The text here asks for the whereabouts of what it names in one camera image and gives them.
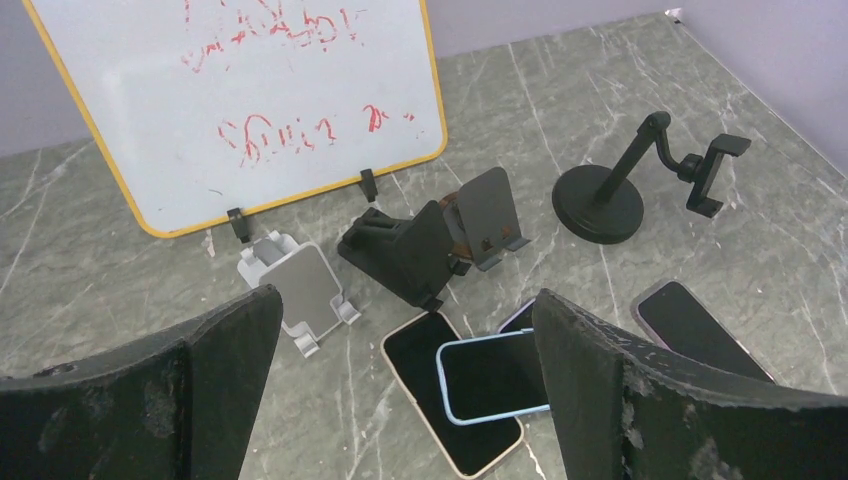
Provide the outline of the white phone stand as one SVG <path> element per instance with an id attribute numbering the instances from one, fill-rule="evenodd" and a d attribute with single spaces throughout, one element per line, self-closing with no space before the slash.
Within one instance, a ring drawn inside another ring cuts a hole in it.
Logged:
<path id="1" fill-rule="evenodd" d="M 278 290 L 281 328 L 304 357 L 316 353 L 319 341 L 339 324 L 361 316 L 314 242 L 299 243 L 274 230 L 241 250 L 237 271 L 251 288 L 268 284 Z"/>

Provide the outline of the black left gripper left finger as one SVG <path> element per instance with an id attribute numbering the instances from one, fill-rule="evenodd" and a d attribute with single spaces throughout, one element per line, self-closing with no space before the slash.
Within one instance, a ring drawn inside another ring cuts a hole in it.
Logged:
<path id="1" fill-rule="evenodd" d="M 235 479 L 284 304 L 263 285 L 117 348 L 1 382 L 5 479 Z"/>

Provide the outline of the phone with beige case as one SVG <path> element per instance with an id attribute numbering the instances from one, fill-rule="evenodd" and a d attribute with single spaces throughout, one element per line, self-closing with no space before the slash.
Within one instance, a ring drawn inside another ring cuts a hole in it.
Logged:
<path id="1" fill-rule="evenodd" d="M 446 415 L 439 384 L 436 353 L 459 338 L 440 312 L 424 311 L 389 332 L 380 349 L 452 470 L 461 479 L 478 479 L 504 460 L 524 440 L 515 419 L 457 426 Z"/>

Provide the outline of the yellow framed whiteboard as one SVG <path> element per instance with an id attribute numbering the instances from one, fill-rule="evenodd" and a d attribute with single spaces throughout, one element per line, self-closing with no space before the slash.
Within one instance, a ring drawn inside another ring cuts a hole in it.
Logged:
<path id="1" fill-rule="evenodd" d="M 148 234 L 174 238 L 438 157 L 422 1 L 28 1 Z"/>

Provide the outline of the phone with blue case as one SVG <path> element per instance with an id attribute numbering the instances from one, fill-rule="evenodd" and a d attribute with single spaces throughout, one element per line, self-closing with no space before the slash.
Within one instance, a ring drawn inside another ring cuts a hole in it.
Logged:
<path id="1" fill-rule="evenodd" d="M 447 342 L 435 362 L 444 411 L 454 425 L 550 409 L 531 328 Z"/>

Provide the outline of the black round base phone holder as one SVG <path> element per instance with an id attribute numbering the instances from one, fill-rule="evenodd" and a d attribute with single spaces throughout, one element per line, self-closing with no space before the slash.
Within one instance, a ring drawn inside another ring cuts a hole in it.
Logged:
<path id="1" fill-rule="evenodd" d="M 693 185 L 686 208 L 707 218 L 714 217 L 723 203 L 708 193 L 721 163 L 726 156 L 743 155 L 751 140 L 720 134 L 704 155 L 688 154 L 678 162 L 670 151 L 667 136 L 670 124 L 668 112 L 653 112 L 643 120 L 614 168 L 587 164 L 563 173 L 552 190 L 552 206 L 560 222 L 578 237 L 596 244 L 619 244 L 631 238 L 642 224 L 644 203 L 628 175 L 652 146 L 667 169 L 680 181 Z"/>

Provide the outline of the dark grey metal phone stand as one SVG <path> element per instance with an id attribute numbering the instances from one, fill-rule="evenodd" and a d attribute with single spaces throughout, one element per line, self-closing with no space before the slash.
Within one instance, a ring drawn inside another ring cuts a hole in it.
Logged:
<path id="1" fill-rule="evenodd" d="M 453 239 L 452 253 L 485 272 L 497 265 L 502 250 L 515 252 L 529 243 L 522 235 L 506 170 L 493 167 L 439 201 Z"/>

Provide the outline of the black folding phone stand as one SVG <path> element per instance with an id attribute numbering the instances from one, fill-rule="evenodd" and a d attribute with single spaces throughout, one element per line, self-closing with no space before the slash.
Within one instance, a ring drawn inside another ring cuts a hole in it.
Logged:
<path id="1" fill-rule="evenodd" d="M 414 218 L 392 218 L 370 207 L 337 245 L 339 255 L 413 307 L 437 311 L 453 276 L 471 265 L 453 254 L 454 241 L 438 202 Z"/>

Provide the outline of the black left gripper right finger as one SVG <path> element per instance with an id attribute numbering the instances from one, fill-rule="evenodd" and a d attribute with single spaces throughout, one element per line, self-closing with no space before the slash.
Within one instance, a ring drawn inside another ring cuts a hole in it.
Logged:
<path id="1" fill-rule="evenodd" d="M 559 294 L 536 349 L 571 479 L 843 479 L 847 400 L 663 349 Z"/>

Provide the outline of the phone with lilac case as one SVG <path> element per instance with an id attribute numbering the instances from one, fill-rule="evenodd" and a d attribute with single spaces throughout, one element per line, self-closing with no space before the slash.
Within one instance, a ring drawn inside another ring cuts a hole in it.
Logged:
<path id="1" fill-rule="evenodd" d="M 497 329 L 498 333 L 509 333 L 532 329 L 532 311 L 534 299 L 530 299 L 510 315 Z"/>

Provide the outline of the phone with pink case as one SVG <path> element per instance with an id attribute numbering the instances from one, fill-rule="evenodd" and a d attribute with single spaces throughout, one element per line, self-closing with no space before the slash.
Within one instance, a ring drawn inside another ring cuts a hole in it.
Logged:
<path id="1" fill-rule="evenodd" d="M 631 313 L 658 345 L 710 367 L 774 383 L 775 378 L 677 280 L 661 280 L 640 294 Z"/>

